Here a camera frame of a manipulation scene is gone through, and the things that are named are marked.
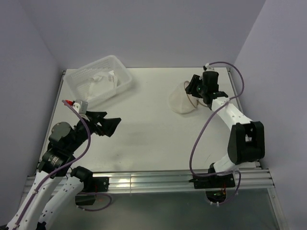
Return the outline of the white mesh laundry bag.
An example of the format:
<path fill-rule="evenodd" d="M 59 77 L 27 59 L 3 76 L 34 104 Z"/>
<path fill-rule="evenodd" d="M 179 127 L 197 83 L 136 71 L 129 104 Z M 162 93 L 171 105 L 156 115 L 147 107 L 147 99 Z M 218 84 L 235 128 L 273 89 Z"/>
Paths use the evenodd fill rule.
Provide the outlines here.
<path fill-rule="evenodd" d="M 198 108 L 198 98 L 186 93 L 188 85 L 189 81 L 180 83 L 168 97 L 169 108 L 177 114 L 188 114 Z"/>

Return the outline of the white bra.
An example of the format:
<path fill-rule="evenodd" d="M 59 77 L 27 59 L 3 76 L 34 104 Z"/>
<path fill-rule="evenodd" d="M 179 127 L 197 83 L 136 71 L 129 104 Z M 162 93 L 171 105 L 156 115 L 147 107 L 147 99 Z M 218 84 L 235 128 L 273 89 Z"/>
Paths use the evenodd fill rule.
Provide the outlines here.
<path fill-rule="evenodd" d="M 89 78 L 89 89 L 87 93 L 87 100 L 97 98 L 103 93 L 115 89 L 118 85 L 118 77 L 115 72 L 100 71 Z"/>

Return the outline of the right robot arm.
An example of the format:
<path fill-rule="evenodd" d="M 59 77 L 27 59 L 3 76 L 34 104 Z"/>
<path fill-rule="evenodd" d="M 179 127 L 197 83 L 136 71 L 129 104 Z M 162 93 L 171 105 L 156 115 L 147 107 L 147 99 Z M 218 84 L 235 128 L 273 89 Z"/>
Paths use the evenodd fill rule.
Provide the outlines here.
<path fill-rule="evenodd" d="M 224 175 L 233 173 L 241 164 L 258 161 L 265 156 L 264 125 L 252 121 L 236 108 L 228 95 L 219 90 L 219 73 L 206 70 L 202 76 L 193 75 L 185 88 L 187 94 L 202 99 L 212 111 L 210 119 L 218 115 L 230 130 L 226 155 L 213 163 L 206 174 L 211 186 L 217 187 Z"/>

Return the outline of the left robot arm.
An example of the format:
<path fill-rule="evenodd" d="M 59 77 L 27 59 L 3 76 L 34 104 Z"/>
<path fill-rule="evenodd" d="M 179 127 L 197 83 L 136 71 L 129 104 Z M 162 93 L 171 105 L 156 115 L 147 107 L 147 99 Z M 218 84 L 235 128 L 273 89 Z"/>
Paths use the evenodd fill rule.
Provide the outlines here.
<path fill-rule="evenodd" d="M 74 152 L 91 135 L 111 137 L 121 118 L 106 118 L 106 112 L 86 112 L 75 126 L 59 122 L 51 129 L 47 151 L 42 157 L 33 185 L 24 202 L 2 230 L 47 230 L 57 211 L 80 192 L 95 192 L 93 172 L 82 166 L 72 169 L 64 186 L 52 193 L 77 161 Z"/>

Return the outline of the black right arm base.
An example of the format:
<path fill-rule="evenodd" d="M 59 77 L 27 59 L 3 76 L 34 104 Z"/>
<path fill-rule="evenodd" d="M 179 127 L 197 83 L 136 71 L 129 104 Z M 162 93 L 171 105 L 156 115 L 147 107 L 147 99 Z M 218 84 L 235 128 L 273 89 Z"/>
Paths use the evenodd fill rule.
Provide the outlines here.
<path fill-rule="evenodd" d="M 189 180 L 190 183 L 193 183 L 194 189 L 209 189 L 206 191 L 206 198 L 211 205 L 219 205 L 223 203 L 227 198 L 227 188 L 235 187 L 235 180 L 232 174 L 228 175 L 213 175 L 209 177 L 199 177 L 193 176 Z"/>

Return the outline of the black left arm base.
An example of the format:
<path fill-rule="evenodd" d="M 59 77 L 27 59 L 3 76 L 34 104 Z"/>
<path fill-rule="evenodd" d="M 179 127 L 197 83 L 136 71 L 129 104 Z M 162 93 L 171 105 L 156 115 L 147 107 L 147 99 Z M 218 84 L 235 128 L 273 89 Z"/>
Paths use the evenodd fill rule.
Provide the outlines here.
<path fill-rule="evenodd" d="M 108 191 L 108 177 L 93 177 L 91 182 L 81 191 L 81 193 L 95 193 L 95 195 L 81 195 L 75 197 L 75 204 L 78 206 L 91 206 L 97 198 L 96 193 L 104 193 Z"/>

